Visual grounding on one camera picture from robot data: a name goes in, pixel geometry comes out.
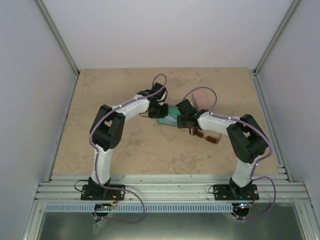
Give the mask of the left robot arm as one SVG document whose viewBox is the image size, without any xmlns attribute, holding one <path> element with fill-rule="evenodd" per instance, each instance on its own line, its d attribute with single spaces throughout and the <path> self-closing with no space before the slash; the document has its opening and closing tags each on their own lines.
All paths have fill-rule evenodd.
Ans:
<svg viewBox="0 0 320 240">
<path fill-rule="evenodd" d="M 110 193 L 110 166 L 113 150 L 120 143 L 126 121 L 148 113 L 152 119 L 168 115 L 164 103 L 168 91 L 156 82 L 151 89 L 138 92 L 132 99 L 115 106 L 102 105 L 90 129 L 89 143 L 94 148 L 94 164 L 88 184 L 83 187 L 82 199 L 103 200 Z"/>
</svg>

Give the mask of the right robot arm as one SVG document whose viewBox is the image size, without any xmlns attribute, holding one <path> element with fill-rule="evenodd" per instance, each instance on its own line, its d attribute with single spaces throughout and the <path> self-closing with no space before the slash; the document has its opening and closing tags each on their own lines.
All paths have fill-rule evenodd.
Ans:
<svg viewBox="0 0 320 240">
<path fill-rule="evenodd" d="M 270 141 L 250 114 L 242 117 L 228 117 L 213 114 L 207 109 L 196 110 L 188 99 L 176 105 L 180 115 L 177 116 L 177 127 L 189 129 L 195 135 L 201 130 L 214 131 L 229 138 L 237 164 L 228 184 L 215 184 L 215 200 L 246 200 L 256 186 L 253 174 L 257 164 L 264 157 Z"/>
</svg>

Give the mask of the brown rectangular sunglasses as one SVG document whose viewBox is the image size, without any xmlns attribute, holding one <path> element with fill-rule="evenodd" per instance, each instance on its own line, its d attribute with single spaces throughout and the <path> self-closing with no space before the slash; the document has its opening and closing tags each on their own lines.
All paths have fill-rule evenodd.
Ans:
<svg viewBox="0 0 320 240">
<path fill-rule="evenodd" d="M 221 139 L 222 134 L 215 132 L 215 131 L 209 131 L 209 130 L 199 130 L 193 128 L 189 131 L 189 134 L 192 136 L 196 136 L 200 139 L 204 139 L 207 142 L 217 145 Z"/>
</svg>

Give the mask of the pink glasses case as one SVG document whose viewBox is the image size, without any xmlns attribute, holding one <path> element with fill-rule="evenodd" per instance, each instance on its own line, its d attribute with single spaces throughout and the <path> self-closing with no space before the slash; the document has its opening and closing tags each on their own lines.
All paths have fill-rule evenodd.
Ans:
<svg viewBox="0 0 320 240">
<path fill-rule="evenodd" d="M 192 100 L 195 108 L 199 111 L 202 109 L 209 110 L 210 102 L 206 92 L 203 89 L 197 89 L 192 92 Z"/>
</svg>

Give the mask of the blue-grey glasses case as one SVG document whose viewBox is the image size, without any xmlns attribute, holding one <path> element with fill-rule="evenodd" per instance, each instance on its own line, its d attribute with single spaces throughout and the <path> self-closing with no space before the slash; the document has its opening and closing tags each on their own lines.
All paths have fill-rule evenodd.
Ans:
<svg viewBox="0 0 320 240">
<path fill-rule="evenodd" d="M 181 114 L 175 105 L 169 105 L 168 106 L 168 115 L 165 116 L 164 118 L 159 118 L 157 120 L 157 123 L 160 125 L 177 127 L 178 126 L 177 119 L 178 119 L 178 116 L 180 116 L 180 115 Z"/>
</svg>

